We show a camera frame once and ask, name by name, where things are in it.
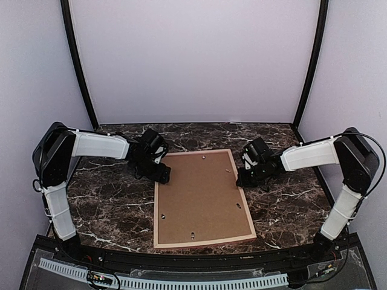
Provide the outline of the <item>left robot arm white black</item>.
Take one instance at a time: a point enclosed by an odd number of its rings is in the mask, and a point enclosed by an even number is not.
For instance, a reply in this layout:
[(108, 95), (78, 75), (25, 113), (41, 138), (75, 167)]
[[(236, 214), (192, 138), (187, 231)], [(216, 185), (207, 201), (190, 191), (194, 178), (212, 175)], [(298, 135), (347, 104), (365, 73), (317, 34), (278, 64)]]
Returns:
[(156, 131), (147, 129), (142, 135), (128, 138), (121, 133), (103, 134), (79, 130), (54, 122), (33, 151), (37, 192), (43, 194), (46, 214), (57, 237), (66, 241), (62, 254), (72, 263), (85, 259), (85, 249), (75, 241), (76, 228), (67, 200), (68, 172), (72, 158), (79, 156), (125, 160), (134, 169), (135, 178), (167, 184), (171, 168), (161, 161), (169, 145)]

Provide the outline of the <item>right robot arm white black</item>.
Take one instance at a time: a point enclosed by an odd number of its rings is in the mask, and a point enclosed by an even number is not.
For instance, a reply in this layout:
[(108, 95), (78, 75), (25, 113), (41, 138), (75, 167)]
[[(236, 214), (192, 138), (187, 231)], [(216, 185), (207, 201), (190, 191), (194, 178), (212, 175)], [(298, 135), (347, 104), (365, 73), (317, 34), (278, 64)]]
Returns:
[(275, 175), (309, 167), (335, 164), (340, 166), (342, 189), (321, 226), (308, 256), (314, 262), (323, 261), (332, 252), (332, 242), (347, 223), (354, 219), (362, 202), (376, 188), (376, 173), (386, 170), (386, 155), (378, 155), (370, 145), (376, 140), (349, 127), (342, 133), (316, 141), (299, 143), (282, 150), (269, 148), (262, 138), (244, 146), (243, 167), (238, 169), (238, 187), (257, 187)]

